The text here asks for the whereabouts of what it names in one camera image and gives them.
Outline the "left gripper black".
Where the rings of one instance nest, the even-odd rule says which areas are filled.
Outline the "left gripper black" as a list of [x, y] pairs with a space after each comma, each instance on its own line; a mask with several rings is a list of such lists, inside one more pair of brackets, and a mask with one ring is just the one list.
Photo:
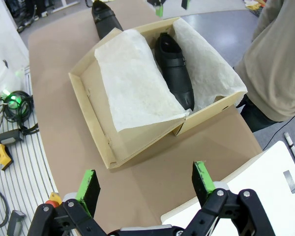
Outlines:
[[[166, 0], [147, 0], [147, 2], [151, 5], [154, 5], [155, 14], [159, 17], [163, 16], [163, 4]], [[182, 0], [181, 7], [185, 10], [188, 9], [189, 0]]]

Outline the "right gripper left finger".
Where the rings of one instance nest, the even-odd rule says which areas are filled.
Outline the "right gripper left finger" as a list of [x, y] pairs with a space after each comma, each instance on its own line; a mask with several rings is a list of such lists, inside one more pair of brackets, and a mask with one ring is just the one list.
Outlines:
[[82, 236], [105, 236], [94, 220], [100, 185], [95, 170], [86, 170], [75, 198], [61, 204], [49, 200], [37, 207], [29, 236], [66, 236], [77, 230]]

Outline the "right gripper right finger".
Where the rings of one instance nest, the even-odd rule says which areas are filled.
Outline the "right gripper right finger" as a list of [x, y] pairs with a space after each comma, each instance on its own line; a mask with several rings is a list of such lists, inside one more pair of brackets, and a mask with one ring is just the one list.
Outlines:
[[230, 219], [239, 236], [273, 236], [265, 209], [252, 189], [238, 194], [215, 187], [203, 161], [193, 163], [192, 183], [201, 209], [191, 220], [191, 235], [209, 236], [220, 219]]

